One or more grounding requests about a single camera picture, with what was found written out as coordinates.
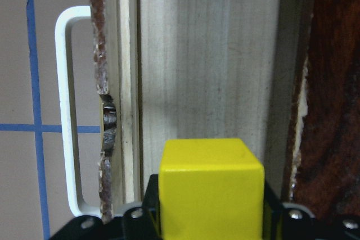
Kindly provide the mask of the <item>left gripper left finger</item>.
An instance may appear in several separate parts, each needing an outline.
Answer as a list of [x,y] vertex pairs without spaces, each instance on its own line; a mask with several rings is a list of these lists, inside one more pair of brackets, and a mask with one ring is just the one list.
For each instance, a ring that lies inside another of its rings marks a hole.
[[51,239],[160,239],[158,175],[152,174],[140,206],[129,208],[107,224],[90,215],[65,224]]

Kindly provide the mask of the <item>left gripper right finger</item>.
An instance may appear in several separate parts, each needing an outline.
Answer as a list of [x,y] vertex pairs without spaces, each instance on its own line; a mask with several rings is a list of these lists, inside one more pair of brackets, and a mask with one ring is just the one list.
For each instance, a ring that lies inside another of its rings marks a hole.
[[263,239],[359,239],[359,184],[299,182],[284,202],[265,183]]

